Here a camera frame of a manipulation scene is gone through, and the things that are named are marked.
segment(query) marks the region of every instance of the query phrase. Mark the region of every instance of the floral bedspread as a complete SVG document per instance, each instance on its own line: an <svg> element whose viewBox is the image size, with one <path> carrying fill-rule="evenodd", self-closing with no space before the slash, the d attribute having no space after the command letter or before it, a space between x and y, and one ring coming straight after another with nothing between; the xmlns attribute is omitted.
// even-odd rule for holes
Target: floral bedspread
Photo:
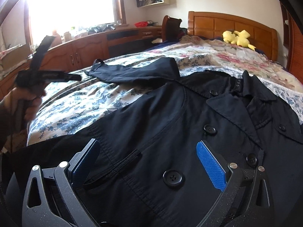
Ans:
<svg viewBox="0 0 303 227"><path fill-rule="evenodd" d="M303 123L303 86L281 66L250 49L224 42L184 36L180 43L143 53L116 57L106 64L143 67L161 57L174 57L181 76L193 72L223 71L237 78L244 70L255 74L274 94L284 99ZM28 145L74 134L97 119L137 100L150 89L129 84L108 84L87 76L81 82L51 83L37 118L29 126Z"/></svg>

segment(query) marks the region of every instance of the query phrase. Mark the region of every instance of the cardboard box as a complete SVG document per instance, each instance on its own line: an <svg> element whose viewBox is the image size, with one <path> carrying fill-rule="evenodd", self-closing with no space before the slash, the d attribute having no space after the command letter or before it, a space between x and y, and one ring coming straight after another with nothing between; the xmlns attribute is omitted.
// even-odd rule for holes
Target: cardboard box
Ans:
<svg viewBox="0 0 303 227"><path fill-rule="evenodd" d="M17 47L12 51L8 52L0 60L0 64L3 68L3 71L6 71L12 68L14 65L25 60L31 54L31 49L29 44L24 44L21 47Z"/></svg>

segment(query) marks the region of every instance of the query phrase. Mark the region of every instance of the black button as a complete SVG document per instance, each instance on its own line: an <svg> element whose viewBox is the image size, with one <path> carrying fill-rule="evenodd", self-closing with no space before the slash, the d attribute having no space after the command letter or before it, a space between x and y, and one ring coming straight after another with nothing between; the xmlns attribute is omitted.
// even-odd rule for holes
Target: black button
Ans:
<svg viewBox="0 0 303 227"><path fill-rule="evenodd" d="M218 95L218 92L217 91L214 91L213 89L209 91L210 94L212 94L213 96L217 96Z"/></svg>
<svg viewBox="0 0 303 227"><path fill-rule="evenodd" d="M184 176L175 170L168 170L163 174L163 180L167 186L174 188L184 182Z"/></svg>
<svg viewBox="0 0 303 227"><path fill-rule="evenodd" d="M286 131L284 125L279 125L279 128L280 128L281 131Z"/></svg>
<svg viewBox="0 0 303 227"><path fill-rule="evenodd" d="M217 132L217 130L214 127L212 127L211 125L204 125L204 130L208 134L215 134Z"/></svg>
<svg viewBox="0 0 303 227"><path fill-rule="evenodd" d="M247 157L246 157L246 162L247 164L252 167L252 168L255 168L257 163L258 163L258 159L256 157L255 154L253 153L250 153Z"/></svg>

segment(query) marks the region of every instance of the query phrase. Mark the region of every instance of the hand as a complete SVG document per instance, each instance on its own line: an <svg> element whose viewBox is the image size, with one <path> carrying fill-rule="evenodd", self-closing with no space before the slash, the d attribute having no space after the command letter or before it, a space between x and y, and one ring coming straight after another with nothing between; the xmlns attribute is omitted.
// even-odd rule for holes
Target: hand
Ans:
<svg viewBox="0 0 303 227"><path fill-rule="evenodd" d="M26 121L34 120L36 117L37 112L39 111L39 107L42 103L41 97L37 97L35 94L31 93L26 88L14 88L8 93L4 98L4 106L8 112L10 112L12 115L15 113L17 106L18 106L18 100L27 100L32 101L31 106L25 111L24 119Z"/></svg>

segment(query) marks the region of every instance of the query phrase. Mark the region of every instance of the black garment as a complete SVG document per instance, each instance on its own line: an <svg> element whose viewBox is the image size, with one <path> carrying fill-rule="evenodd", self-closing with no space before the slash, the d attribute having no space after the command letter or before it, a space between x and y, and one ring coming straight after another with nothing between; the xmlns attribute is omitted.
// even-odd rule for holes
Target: black garment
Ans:
<svg viewBox="0 0 303 227"><path fill-rule="evenodd" d="M57 166L96 138L102 149L78 194L98 222L196 226L221 192L196 153L204 140L241 168L250 168L246 157L255 154L269 177L276 226L287 217L303 189L302 133L295 112L256 76L205 71L180 77L172 58L142 68L96 63L90 75L154 90L74 135L15 153L22 187L35 164ZM185 178L178 188L163 181L170 169Z"/></svg>
<svg viewBox="0 0 303 227"><path fill-rule="evenodd" d="M7 136L12 133L12 115L6 110L4 101L0 101L0 150L6 143Z"/></svg>
<svg viewBox="0 0 303 227"><path fill-rule="evenodd" d="M12 178L9 181L4 199L9 215L18 226L22 226L21 215L23 197L20 193L19 185L17 183L15 174L13 174Z"/></svg>

